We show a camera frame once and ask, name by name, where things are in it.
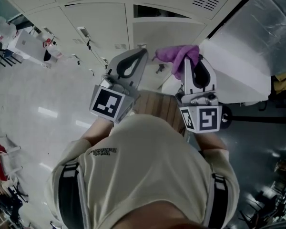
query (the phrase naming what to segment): black wheel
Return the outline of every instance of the black wheel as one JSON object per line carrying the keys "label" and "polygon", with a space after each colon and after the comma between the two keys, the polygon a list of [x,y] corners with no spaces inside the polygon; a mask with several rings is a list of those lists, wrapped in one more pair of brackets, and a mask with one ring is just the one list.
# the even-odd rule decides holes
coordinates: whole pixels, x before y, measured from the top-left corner
{"label": "black wheel", "polygon": [[228,120],[227,117],[232,116],[232,111],[230,108],[226,105],[223,105],[223,110],[221,114],[221,122],[220,122],[220,129],[227,129],[230,124],[232,123],[232,120]]}

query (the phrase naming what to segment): wooden board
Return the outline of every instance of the wooden board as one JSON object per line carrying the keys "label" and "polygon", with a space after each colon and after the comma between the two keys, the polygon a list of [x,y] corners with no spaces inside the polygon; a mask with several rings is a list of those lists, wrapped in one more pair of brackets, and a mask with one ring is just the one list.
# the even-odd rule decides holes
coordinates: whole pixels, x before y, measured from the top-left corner
{"label": "wooden board", "polygon": [[185,125],[174,96],[149,91],[140,91],[140,95],[140,98],[133,107],[135,113],[162,118],[174,130],[184,135]]}

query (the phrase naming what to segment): person's neck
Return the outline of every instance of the person's neck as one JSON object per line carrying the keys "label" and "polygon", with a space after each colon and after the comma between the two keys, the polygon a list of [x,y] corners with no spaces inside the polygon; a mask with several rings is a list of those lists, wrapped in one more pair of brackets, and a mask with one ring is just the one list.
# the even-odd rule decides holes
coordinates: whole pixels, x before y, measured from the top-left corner
{"label": "person's neck", "polygon": [[152,229],[168,219],[184,218],[184,214],[173,204],[159,201],[131,211],[121,218],[112,229]]}

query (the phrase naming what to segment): purple towel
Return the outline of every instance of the purple towel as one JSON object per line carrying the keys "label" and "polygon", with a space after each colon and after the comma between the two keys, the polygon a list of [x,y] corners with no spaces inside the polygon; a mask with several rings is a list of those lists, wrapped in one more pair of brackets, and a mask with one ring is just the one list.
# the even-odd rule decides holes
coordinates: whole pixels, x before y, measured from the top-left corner
{"label": "purple towel", "polygon": [[181,45],[157,49],[153,60],[157,58],[163,62],[172,62],[172,74],[176,79],[181,80],[184,74],[183,59],[185,56],[188,56],[196,66],[199,60],[199,47],[197,45]]}

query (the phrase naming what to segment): plastic sheet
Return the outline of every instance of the plastic sheet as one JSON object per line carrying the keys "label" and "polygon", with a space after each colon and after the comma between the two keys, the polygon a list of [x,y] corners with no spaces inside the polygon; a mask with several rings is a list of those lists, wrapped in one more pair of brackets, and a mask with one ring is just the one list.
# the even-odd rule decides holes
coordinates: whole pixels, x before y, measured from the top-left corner
{"label": "plastic sheet", "polygon": [[286,0],[250,0],[211,39],[271,76],[286,72]]}

